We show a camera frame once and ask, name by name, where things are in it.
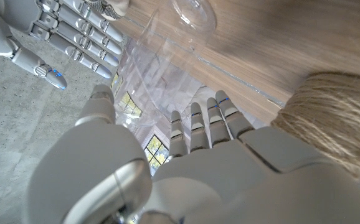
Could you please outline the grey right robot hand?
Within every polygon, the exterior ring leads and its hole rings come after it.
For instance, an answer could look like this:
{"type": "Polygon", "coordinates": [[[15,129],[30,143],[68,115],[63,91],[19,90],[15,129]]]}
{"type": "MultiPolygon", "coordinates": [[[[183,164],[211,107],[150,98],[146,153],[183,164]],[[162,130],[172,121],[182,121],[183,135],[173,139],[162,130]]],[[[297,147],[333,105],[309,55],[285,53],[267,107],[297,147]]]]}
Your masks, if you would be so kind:
{"type": "Polygon", "coordinates": [[[111,78],[103,63],[119,64],[124,39],[113,21],[124,17],[129,6],[129,0],[0,0],[0,56],[56,88],[67,87],[60,72],[15,38],[15,29],[111,78]]]}

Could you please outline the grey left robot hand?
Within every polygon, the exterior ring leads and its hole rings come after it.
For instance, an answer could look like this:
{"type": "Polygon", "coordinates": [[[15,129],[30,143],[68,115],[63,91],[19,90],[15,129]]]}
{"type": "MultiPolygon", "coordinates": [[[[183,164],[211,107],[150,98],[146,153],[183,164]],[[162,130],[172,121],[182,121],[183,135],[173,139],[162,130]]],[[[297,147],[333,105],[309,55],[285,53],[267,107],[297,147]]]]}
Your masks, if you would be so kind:
{"type": "Polygon", "coordinates": [[[255,129],[223,91],[209,125],[193,104],[191,145],[173,111],[168,161],[151,173],[97,85],[26,190],[24,223],[360,223],[360,186],[330,158],[271,127],[255,129]]]}

